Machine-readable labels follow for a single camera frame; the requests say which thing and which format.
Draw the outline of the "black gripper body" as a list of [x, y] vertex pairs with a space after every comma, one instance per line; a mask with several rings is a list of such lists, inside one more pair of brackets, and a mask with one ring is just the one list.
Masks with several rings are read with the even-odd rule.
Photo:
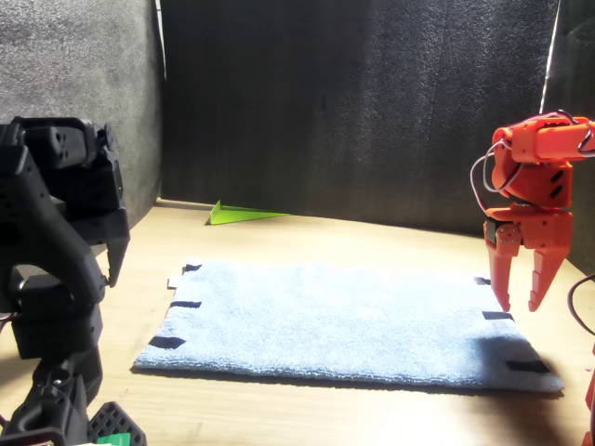
[[90, 245], [123, 247], [129, 243], [123, 181], [114, 154], [99, 156], [90, 166], [65, 171], [67, 220]]

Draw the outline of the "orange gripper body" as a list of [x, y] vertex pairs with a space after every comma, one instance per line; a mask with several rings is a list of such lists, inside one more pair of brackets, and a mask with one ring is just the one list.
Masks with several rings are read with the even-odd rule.
[[521, 246], [567, 255], [572, 227], [570, 212], [513, 203], [487, 210], [483, 234], [486, 246], [498, 255], [517, 255]]

